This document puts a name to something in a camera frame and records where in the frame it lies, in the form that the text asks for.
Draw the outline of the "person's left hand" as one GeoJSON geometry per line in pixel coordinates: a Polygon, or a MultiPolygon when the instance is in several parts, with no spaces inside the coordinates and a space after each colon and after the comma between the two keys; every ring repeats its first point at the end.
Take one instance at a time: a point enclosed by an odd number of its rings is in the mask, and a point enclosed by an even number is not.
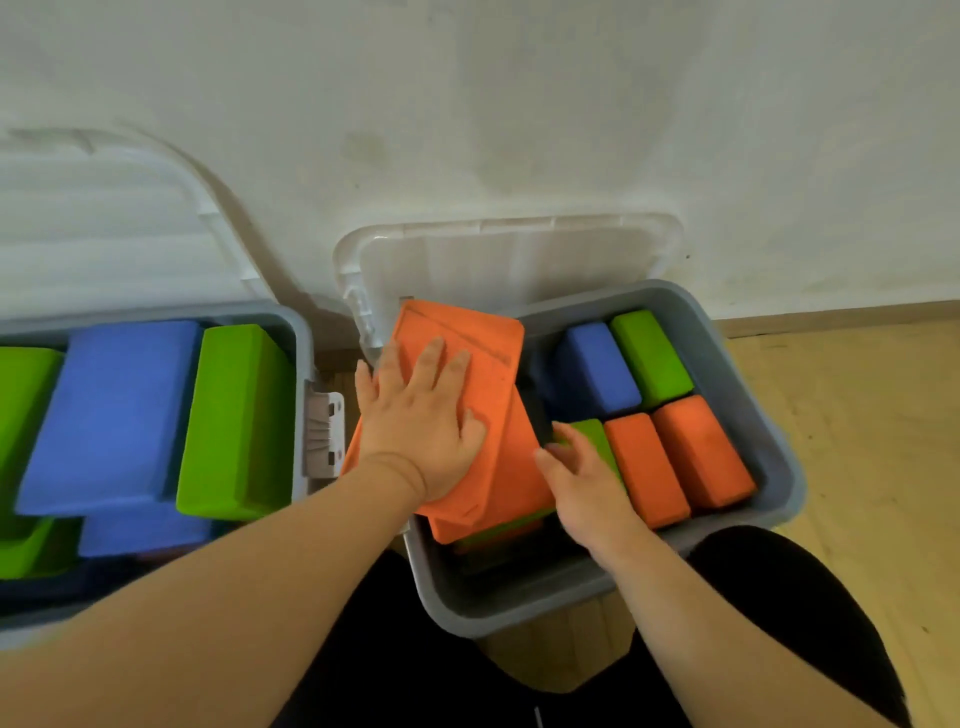
{"type": "Polygon", "coordinates": [[[379,395],[375,423],[361,419],[358,478],[392,477],[412,493],[414,505],[437,501],[468,472],[458,472],[458,440],[463,413],[458,412],[471,354],[446,356],[436,383],[434,404],[405,403],[405,381],[395,342],[378,361],[379,395]]]}

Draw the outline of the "person's right hand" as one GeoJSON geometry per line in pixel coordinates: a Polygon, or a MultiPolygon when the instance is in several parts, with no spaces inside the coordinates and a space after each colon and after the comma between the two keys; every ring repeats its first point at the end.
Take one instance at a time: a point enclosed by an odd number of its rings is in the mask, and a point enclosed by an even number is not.
{"type": "Polygon", "coordinates": [[[556,443],[570,447],[570,488],[553,495],[566,533],[605,570],[614,570],[649,530],[627,491],[593,443],[569,423],[554,421],[556,443]]]}

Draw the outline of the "orange foam block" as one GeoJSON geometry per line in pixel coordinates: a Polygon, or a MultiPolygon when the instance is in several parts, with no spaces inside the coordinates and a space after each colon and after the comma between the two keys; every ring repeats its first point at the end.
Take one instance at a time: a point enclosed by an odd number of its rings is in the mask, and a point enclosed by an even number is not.
{"type": "Polygon", "coordinates": [[[719,511],[750,499],[758,486],[701,394],[654,410],[656,433],[695,510],[719,511]]]}
{"type": "Polygon", "coordinates": [[[666,450],[647,414],[604,422],[606,440],[625,483],[633,510],[651,529],[688,520],[691,506],[666,450]]]}
{"type": "Polygon", "coordinates": [[[445,497],[426,503],[418,514],[436,522],[473,528],[492,509],[495,475],[510,422],[515,377],[524,329],[515,319],[424,299],[402,303],[390,339],[397,347],[405,382],[424,348],[441,337],[447,355],[470,353],[458,412],[469,409],[486,425],[484,444],[461,483],[445,497]]]}
{"type": "Polygon", "coordinates": [[[470,526],[428,518],[434,540],[458,552],[505,538],[555,510],[555,501],[538,470],[534,450],[553,441],[553,425],[535,387],[522,382],[514,388],[508,424],[491,482],[486,510],[470,526]]]}

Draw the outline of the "person's left forearm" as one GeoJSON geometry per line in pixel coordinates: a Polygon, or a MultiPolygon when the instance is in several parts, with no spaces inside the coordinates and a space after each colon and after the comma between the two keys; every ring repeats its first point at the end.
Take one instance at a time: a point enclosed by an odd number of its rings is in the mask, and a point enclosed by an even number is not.
{"type": "Polygon", "coordinates": [[[376,454],[0,656],[0,728],[267,728],[362,577],[434,496],[376,454]]]}

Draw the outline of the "person's right forearm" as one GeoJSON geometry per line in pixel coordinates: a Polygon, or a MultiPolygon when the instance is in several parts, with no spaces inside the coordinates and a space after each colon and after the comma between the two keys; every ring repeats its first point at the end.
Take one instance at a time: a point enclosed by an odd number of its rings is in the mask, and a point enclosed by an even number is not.
{"type": "Polygon", "coordinates": [[[752,624],[645,526],[591,553],[693,728],[896,728],[752,624]]]}

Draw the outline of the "white bin latch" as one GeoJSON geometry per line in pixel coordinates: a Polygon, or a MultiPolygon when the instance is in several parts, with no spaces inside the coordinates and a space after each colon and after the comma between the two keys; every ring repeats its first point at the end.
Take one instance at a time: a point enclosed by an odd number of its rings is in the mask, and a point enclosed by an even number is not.
{"type": "Polygon", "coordinates": [[[347,452],[342,394],[309,390],[304,405],[304,469],[309,480],[335,480],[347,452]]]}

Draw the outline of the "grey plastic storage bin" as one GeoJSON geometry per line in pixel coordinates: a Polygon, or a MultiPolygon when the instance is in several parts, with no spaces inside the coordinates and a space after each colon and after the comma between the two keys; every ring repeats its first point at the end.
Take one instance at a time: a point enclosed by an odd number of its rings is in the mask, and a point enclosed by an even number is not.
{"type": "MultiPolygon", "coordinates": [[[[194,319],[207,325],[256,324],[282,349],[296,371],[293,502],[308,494],[304,443],[306,402],[317,373],[314,345],[306,320],[291,308],[266,301],[193,305],[112,312],[35,321],[0,321],[0,345],[64,349],[75,330],[104,323],[194,319]]],[[[163,566],[169,557],[104,557],[82,562],[58,576],[24,582],[0,581],[0,650],[27,641],[26,633],[65,621],[91,604],[163,566]]]]}
{"type": "MultiPolygon", "coordinates": [[[[631,310],[653,312],[690,372],[695,392],[717,416],[758,487],[745,504],[666,528],[663,540],[686,555],[722,528],[774,528],[796,517],[807,496],[799,460],[740,374],[714,322],[685,288],[648,278],[525,305],[500,302],[491,311],[522,323],[520,370],[536,380],[564,329],[631,310]]],[[[462,638],[484,638],[616,587],[558,525],[509,547],[509,559],[480,574],[468,574],[463,560],[433,539],[423,517],[409,520],[404,542],[426,613],[439,627],[462,638]]]]}

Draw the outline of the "blue foam block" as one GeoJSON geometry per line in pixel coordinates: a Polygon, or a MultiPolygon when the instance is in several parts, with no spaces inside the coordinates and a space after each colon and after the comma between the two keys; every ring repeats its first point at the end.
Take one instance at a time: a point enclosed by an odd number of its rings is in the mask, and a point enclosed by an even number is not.
{"type": "Polygon", "coordinates": [[[87,517],[172,501],[204,332],[194,320],[72,330],[16,513],[87,517]]]}
{"type": "Polygon", "coordinates": [[[181,513],[174,501],[122,506],[83,519],[78,556],[93,559],[196,548],[223,529],[218,520],[181,513]]]}
{"type": "Polygon", "coordinates": [[[561,421],[606,421],[642,409],[640,388],[603,321],[568,328],[549,359],[547,373],[551,407],[561,421]]]}

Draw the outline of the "white plastic bin lid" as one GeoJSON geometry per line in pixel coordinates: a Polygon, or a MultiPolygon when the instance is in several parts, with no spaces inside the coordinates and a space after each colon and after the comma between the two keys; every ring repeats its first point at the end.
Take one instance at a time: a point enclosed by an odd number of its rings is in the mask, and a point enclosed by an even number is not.
{"type": "Polygon", "coordinates": [[[0,132],[0,321],[276,300],[178,152],[100,129],[0,132]]]}
{"type": "Polygon", "coordinates": [[[498,313],[659,278],[686,247],[666,212],[538,216],[364,226],[333,264],[359,347],[377,359],[407,300],[498,313]]]}

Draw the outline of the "person's black trousers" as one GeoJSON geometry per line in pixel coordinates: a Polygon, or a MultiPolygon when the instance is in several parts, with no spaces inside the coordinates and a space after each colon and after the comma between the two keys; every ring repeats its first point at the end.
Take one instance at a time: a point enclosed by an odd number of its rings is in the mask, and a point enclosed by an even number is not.
{"type": "MultiPolygon", "coordinates": [[[[707,536],[686,562],[769,636],[899,728],[906,692],[882,638],[810,552],[769,530],[707,536]]],[[[270,728],[691,728],[646,643],[568,693],[510,676],[426,613],[402,555],[384,551],[270,728]]]]}

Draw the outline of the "wooden skirting board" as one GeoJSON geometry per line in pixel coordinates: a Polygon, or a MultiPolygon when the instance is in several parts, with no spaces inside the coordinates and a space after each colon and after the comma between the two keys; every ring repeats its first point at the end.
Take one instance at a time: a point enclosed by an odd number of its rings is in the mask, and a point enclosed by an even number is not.
{"type": "Polygon", "coordinates": [[[777,334],[808,334],[914,325],[951,320],[960,320],[960,299],[715,319],[713,322],[724,337],[736,339],[777,334]]]}

